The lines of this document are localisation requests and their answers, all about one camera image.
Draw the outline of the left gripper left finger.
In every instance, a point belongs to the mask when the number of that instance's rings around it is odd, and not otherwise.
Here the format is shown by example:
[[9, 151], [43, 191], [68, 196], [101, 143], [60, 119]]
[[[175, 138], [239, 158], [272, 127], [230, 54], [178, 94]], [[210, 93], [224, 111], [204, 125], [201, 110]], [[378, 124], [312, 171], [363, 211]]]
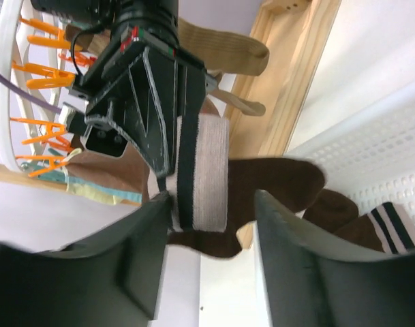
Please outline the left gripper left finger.
[[0, 243], [0, 326], [147, 326], [155, 317], [171, 200], [61, 251]]

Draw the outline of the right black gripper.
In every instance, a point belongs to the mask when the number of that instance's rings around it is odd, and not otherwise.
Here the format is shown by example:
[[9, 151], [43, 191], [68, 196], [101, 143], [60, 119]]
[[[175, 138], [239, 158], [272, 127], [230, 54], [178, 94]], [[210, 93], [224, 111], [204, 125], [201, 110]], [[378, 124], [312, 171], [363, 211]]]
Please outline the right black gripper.
[[158, 177], [174, 172], [177, 119], [197, 116], [215, 86], [204, 63], [179, 42], [177, 1], [33, 1], [35, 10], [110, 30], [110, 42], [70, 93], [87, 101], [87, 150], [120, 157], [131, 144]]

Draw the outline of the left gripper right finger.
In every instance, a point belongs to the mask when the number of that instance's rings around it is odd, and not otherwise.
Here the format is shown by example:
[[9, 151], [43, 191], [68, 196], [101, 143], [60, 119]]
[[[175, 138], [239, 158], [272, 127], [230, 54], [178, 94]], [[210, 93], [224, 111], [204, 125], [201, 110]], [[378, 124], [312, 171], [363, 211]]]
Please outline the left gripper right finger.
[[257, 227], [274, 326], [415, 326], [415, 251], [361, 247], [281, 208]]

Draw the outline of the orange clothes peg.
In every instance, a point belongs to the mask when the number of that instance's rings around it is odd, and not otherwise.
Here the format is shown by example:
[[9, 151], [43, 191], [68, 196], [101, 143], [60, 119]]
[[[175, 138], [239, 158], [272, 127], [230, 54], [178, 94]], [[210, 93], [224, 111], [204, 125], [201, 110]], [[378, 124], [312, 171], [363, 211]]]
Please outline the orange clothes peg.
[[29, 89], [54, 89], [68, 87], [73, 83], [76, 77], [76, 75], [71, 72], [35, 63], [17, 65], [16, 62], [13, 61], [12, 68], [22, 72], [42, 76], [42, 78], [32, 78], [26, 81], [26, 86]]

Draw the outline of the dark brown sock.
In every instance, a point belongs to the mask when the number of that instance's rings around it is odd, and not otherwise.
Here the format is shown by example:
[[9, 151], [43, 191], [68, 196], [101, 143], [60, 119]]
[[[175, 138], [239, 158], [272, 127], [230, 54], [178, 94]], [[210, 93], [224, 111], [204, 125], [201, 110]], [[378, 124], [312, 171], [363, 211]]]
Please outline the dark brown sock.
[[385, 202], [359, 214], [346, 196], [323, 189], [304, 210], [303, 219], [350, 243], [375, 251], [402, 254], [415, 250], [415, 225], [400, 204]]
[[180, 117], [176, 122], [174, 172], [150, 178], [150, 199], [160, 198], [149, 240], [155, 254], [177, 245], [212, 258], [233, 258], [243, 250], [238, 231], [281, 208], [309, 208], [325, 185], [314, 163], [285, 157], [232, 159], [229, 124], [215, 115]]

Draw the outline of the white round clip hanger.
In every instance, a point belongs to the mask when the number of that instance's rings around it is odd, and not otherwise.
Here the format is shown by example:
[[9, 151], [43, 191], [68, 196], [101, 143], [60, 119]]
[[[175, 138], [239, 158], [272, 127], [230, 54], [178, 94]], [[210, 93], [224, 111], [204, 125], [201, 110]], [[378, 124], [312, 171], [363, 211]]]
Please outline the white round clip hanger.
[[[15, 87], [44, 101], [39, 90], [30, 91], [27, 88], [31, 73], [16, 70], [12, 65], [24, 66], [28, 63], [29, 36], [41, 31], [46, 37], [57, 40], [61, 38], [65, 24], [55, 16], [37, 12], [30, 1], [0, 1], [0, 6], [0, 74]], [[11, 86], [0, 82], [0, 158], [10, 171], [31, 173], [46, 147], [31, 143], [31, 158], [26, 159], [24, 164], [17, 162], [10, 129], [10, 94], [13, 92]]]

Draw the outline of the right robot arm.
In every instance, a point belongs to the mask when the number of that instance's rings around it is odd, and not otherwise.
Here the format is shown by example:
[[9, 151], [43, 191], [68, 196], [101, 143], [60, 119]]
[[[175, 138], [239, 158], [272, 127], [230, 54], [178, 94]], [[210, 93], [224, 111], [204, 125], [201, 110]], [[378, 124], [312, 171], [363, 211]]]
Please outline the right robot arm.
[[110, 30], [110, 42], [70, 93], [87, 100], [86, 147], [121, 156], [132, 144], [155, 175], [174, 172], [177, 119], [198, 114], [216, 83], [178, 37], [177, 1], [34, 1], [37, 11]]

